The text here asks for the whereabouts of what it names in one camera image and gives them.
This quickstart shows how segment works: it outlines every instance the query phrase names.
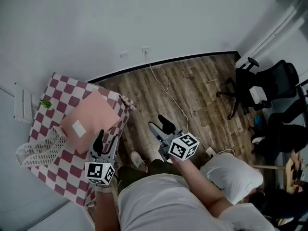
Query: person's leg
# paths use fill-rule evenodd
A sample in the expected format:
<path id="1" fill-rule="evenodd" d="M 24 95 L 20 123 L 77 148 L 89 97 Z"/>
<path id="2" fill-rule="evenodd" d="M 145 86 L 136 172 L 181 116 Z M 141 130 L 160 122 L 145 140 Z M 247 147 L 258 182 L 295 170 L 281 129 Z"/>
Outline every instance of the person's leg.
<path id="1" fill-rule="evenodd" d="M 138 152 L 132 152 L 130 154 L 130 158 L 132 163 L 136 166 L 137 169 L 123 166 L 118 170 L 118 177 L 119 177 L 119 185 L 118 185 L 118 194 L 128 187 L 130 184 L 138 181 L 144 177 L 147 177 L 148 174 L 146 173 L 148 167 L 142 160 L 141 156 Z"/>
<path id="2" fill-rule="evenodd" d="M 155 159 L 153 162 L 151 162 L 148 170 L 149 175 L 157 175 L 164 173 L 181 176 L 181 173 L 178 171 L 178 169 L 171 163 L 163 162 L 159 159 Z"/>

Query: black office chair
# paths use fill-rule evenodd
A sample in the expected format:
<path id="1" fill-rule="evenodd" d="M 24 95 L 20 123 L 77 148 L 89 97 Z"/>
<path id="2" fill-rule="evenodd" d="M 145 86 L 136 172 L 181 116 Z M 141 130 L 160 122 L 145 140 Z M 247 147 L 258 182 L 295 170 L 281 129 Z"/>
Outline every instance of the black office chair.
<path id="1" fill-rule="evenodd" d="M 248 58 L 250 65 L 244 69 L 245 65 L 235 70 L 236 83 L 232 78 L 227 79 L 227 83 L 231 83 L 235 93 L 219 91 L 216 96 L 221 94 L 234 97 L 236 99 L 233 113 L 228 116 L 228 120 L 235 116 L 235 112 L 242 104 L 244 115 L 249 113 L 248 108 L 253 107 L 254 110 L 270 108 L 271 101 L 279 98 L 291 98 L 296 96 L 295 86 L 299 83 L 299 78 L 294 66 L 291 63 L 286 63 L 285 60 L 280 60 L 273 67 L 254 74 L 250 72 L 253 66 L 259 67 L 259 63 Z M 267 101 L 255 104 L 249 89 L 253 86 L 260 86 L 265 92 Z"/>

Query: white t-shirt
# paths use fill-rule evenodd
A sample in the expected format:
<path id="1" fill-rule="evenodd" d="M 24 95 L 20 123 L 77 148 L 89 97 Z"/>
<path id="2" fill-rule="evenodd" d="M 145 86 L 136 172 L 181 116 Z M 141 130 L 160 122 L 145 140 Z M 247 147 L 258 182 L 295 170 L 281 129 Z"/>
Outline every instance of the white t-shirt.
<path id="1" fill-rule="evenodd" d="M 214 156 L 201 167 L 200 172 L 234 205 L 263 182 L 260 172 L 229 153 Z"/>
<path id="2" fill-rule="evenodd" d="M 183 177 L 145 177 L 119 195 L 123 231 L 274 231 L 252 204 L 235 205 L 214 218 Z"/>

